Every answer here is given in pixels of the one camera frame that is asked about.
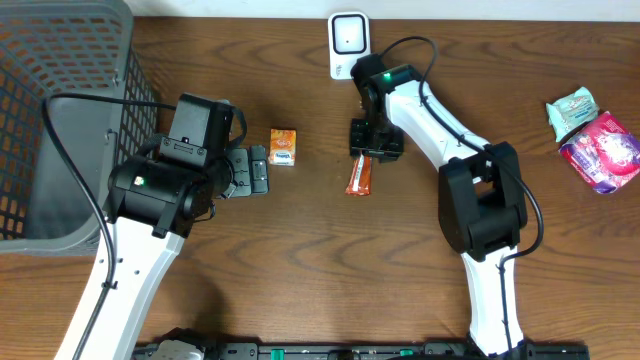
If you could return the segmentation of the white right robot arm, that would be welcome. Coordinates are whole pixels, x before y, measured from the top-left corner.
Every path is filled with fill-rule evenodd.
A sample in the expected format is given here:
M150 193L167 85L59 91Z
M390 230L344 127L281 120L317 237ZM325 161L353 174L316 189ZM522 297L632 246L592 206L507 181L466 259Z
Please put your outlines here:
M438 219L466 272L469 336L487 357L504 357L524 335L517 320L513 257L527 223L518 157L465 128L411 65L388 68L379 54L356 60L351 77L365 116L350 130L352 155L397 160L409 136L438 172Z

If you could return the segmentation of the orange chocolate bar wrapper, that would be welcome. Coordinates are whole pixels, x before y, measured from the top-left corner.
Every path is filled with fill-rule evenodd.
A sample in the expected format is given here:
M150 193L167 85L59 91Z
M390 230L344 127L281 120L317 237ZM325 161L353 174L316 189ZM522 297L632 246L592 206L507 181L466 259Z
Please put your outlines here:
M360 155L354 161L346 195L368 196L371 193L372 158Z

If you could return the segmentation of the orange tissue pack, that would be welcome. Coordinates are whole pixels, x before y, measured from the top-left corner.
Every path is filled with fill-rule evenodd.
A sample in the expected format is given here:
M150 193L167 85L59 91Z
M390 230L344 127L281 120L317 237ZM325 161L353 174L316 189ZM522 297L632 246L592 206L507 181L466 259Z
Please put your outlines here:
M297 132L295 130L272 129L270 131L271 165L294 166L296 160Z

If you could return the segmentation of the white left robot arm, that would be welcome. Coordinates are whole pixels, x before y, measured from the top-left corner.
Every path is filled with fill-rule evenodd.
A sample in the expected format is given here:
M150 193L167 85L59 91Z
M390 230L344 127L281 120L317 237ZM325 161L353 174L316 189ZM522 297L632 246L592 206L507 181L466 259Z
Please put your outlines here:
M56 354L59 359L131 357L155 293L193 224L214 199L269 190L264 147L211 149L165 138L152 160L135 155L109 178L107 232Z

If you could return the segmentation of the teal snack packet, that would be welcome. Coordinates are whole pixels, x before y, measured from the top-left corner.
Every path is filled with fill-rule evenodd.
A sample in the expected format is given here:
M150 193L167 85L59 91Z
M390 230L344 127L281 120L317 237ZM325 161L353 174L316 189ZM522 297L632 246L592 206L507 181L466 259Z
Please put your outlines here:
M599 106L586 87L580 87L574 93L545 105L548 122L554 130L555 141L563 139L588 122L595 120Z

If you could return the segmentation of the red purple snack bag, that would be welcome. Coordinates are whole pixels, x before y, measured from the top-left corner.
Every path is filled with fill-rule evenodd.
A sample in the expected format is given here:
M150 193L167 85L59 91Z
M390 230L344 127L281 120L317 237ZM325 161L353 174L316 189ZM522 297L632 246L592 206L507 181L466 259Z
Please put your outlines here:
M559 153L599 194L614 193L639 174L639 141L610 112L573 135Z

